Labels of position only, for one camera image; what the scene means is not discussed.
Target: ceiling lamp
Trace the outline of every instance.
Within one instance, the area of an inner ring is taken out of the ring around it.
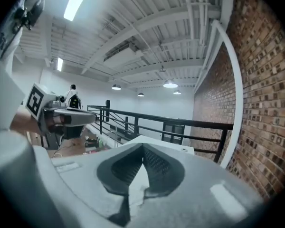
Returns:
[[[163,84],[163,86],[165,88],[176,88],[178,85],[171,79],[168,79],[165,81],[165,83]]]
[[[113,85],[112,89],[114,89],[114,90],[121,90],[122,88],[120,87],[120,85]]]
[[[57,70],[60,71],[60,72],[61,72],[61,69],[62,69],[62,64],[63,64],[63,60],[58,57],[58,60],[57,60]]]
[[[69,21],[73,21],[82,1],[83,0],[69,0],[63,17]]]
[[[173,92],[173,94],[175,94],[175,95],[181,95],[181,92],[180,92],[179,90],[176,90],[176,91]]]

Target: black metal railing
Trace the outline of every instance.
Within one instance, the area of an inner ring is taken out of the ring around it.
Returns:
[[[161,117],[161,116],[153,116],[153,115],[146,115],[146,114],[140,114],[140,113],[133,113],[133,112],[125,112],[125,111],[118,111],[110,109],[109,107],[103,107],[103,106],[97,106],[97,105],[88,105],[87,106],[88,111],[93,111],[99,116],[99,123],[96,123],[100,126],[100,134],[103,133],[103,123],[108,124],[107,122],[109,120],[112,120],[114,122],[118,122],[120,124],[124,124],[124,131],[127,134],[130,134],[131,137],[127,137],[127,139],[132,139],[137,136],[139,136],[139,129],[146,129],[153,132],[158,132],[162,134],[169,134],[171,136],[180,137],[180,138],[187,138],[187,139],[194,139],[194,140],[200,140],[200,141],[208,141],[208,142],[217,142],[218,148],[217,150],[203,150],[203,149],[197,149],[194,148],[195,152],[202,152],[202,153],[212,153],[216,154],[214,157],[214,162],[218,162],[219,158],[222,154],[224,144],[226,141],[226,136],[228,130],[232,130],[233,124],[227,124],[227,123],[210,123],[210,122],[200,122],[200,121],[191,121],[191,120],[184,120],[184,119],[173,119],[173,118],[167,118],[167,117]],[[116,117],[110,117],[112,114],[120,114],[126,116],[126,121],[121,119],[117,119]],[[134,123],[130,123],[128,120],[128,117],[134,117]],[[183,135],[178,133],[171,133],[167,131],[161,131],[145,126],[140,126],[139,119],[146,119],[146,120],[152,120],[157,122],[162,122],[166,124],[174,124],[174,125],[184,125],[184,126],[192,126],[192,127],[200,127],[200,128],[209,128],[209,129],[218,129],[222,130],[221,138],[220,139],[211,139],[211,138],[204,138],[204,137],[197,137],[197,136],[189,136],[189,135]]]

